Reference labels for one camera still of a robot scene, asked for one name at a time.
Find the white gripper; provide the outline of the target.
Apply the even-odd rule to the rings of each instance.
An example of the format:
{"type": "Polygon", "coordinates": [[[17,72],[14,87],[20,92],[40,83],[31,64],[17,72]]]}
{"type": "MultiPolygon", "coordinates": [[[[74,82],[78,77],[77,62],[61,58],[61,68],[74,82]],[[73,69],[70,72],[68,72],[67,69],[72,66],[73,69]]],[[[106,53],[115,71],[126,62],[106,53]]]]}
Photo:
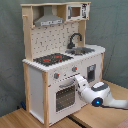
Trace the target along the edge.
{"type": "Polygon", "coordinates": [[[88,81],[81,75],[76,75],[75,81],[77,83],[77,89],[79,92],[82,92],[86,87],[89,86],[88,81]]]}

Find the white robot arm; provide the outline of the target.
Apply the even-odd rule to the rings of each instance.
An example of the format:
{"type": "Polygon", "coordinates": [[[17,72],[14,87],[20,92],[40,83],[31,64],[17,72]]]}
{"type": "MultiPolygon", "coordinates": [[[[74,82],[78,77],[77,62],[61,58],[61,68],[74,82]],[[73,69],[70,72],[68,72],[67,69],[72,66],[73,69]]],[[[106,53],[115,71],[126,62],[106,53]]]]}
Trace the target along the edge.
{"type": "Polygon", "coordinates": [[[111,94],[107,83],[97,82],[90,86],[88,81],[81,75],[75,76],[80,99],[94,107],[108,107],[128,110],[127,100],[116,100],[111,94]]]}

